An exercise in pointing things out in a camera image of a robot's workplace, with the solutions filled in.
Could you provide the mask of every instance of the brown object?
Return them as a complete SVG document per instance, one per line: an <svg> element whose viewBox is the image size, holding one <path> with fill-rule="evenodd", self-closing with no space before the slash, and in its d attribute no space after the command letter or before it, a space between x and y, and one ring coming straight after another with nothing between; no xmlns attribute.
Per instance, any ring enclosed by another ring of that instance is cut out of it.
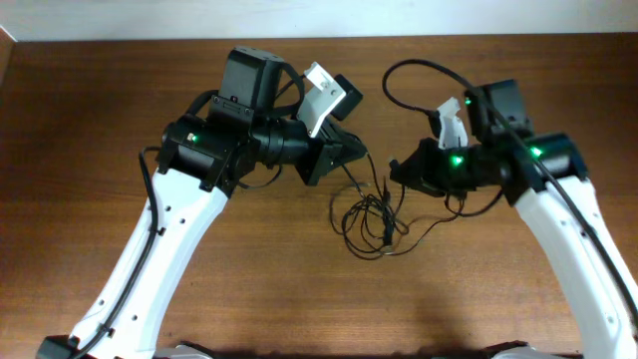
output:
<svg viewBox="0 0 638 359"><path fill-rule="evenodd" d="M367 144L380 176L430 136L427 119L382 94L393 63L428 58L475 84L519 81L538 133L567 132L630 269L638 272L638 36L446 36L368 39L16 44L0 92L0 357L33 357L68 334L106 283L146 198L136 155L201 91L218 88L233 45L313 61L364 93L343 124ZM403 101L435 108L462 89L410 67L390 80ZM286 100L294 101L294 94ZM365 161L350 166L371 180ZM258 169L246 181L271 176ZM391 354L483 348L522 339L550 352L581 347L542 250L505 202L437 227L412 254L363 262L328 223L341 171L306 187L294 169L239 189L202 239L172 299L159 346ZM398 187L390 184L398 196ZM467 210L495 188L471 194ZM341 213L355 200L337 200ZM404 220L443 202L408 191Z"/></svg>
<svg viewBox="0 0 638 359"><path fill-rule="evenodd" d="M4 29L0 28L0 86L2 86L2 79L9 65L13 45L14 41L11 36L9 36Z"/></svg>

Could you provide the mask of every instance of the white wall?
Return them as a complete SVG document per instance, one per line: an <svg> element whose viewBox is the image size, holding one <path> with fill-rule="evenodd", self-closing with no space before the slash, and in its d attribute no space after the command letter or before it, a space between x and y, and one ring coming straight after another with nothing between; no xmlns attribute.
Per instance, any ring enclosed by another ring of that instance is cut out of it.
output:
<svg viewBox="0 0 638 359"><path fill-rule="evenodd" d="M638 31L638 0L0 0L18 41Z"/></svg>

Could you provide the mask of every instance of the white panel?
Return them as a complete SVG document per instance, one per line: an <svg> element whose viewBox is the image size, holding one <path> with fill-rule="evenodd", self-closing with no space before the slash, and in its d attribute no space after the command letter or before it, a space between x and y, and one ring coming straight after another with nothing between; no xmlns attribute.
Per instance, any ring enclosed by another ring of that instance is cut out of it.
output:
<svg viewBox="0 0 638 359"><path fill-rule="evenodd" d="M19 41L638 31L636 0L1 0Z"/></svg>

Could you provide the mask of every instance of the white arm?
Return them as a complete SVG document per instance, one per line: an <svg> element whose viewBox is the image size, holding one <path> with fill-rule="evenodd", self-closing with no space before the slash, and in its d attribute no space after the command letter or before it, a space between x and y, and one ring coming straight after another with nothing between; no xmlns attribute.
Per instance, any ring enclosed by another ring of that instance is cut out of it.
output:
<svg viewBox="0 0 638 359"><path fill-rule="evenodd" d="M227 201L218 188L212 192L201 190L199 179L175 170L168 170L166 175L156 173L153 185L158 200L158 229L165 230L156 236L136 285L112 326L113 336L105 336L89 352L98 359L153 357L163 315L181 275L199 240ZM147 200L107 285L71 333L80 339L80 349L91 340L119 298L147 241L150 226Z"/></svg>
<svg viewBox="0 0 638 359"><path fill-rule="evenodd" d="M591 182L576 177L558 181L594 227L632 297L638 299L636 282L605 226ZM529 189L515 207L538 239L558 278L580 329L585 358L635 359L637 348L631 320L618 289L565 202L550 183L546 185L547 190L539 193ZM516 356L519 353L514 352L503 352L496 358L533 357Z"/></svg>

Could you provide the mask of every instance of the green light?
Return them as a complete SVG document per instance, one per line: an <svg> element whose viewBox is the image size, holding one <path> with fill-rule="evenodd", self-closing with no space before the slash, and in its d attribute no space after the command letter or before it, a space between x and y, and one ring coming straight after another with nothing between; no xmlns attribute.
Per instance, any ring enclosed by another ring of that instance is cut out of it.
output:
<svg viewBox="0 0 638 359"><path fill-rule="evenodd" d="M452 156L452 158L451 158L452 166L458 167L458 166L460 166L463 163L464 160L465 159L462 158L461 156Z"/></svg>
<svg viewBox="0 0 638 359"><path fill-rule="evenodd" d="M541 149L539 149L539 148L531 148L531 149L529 149L529 150L531 151L531 154L532 154L534 157L539 157L540 155L542 155L542 150L541 150Z"/></svg>

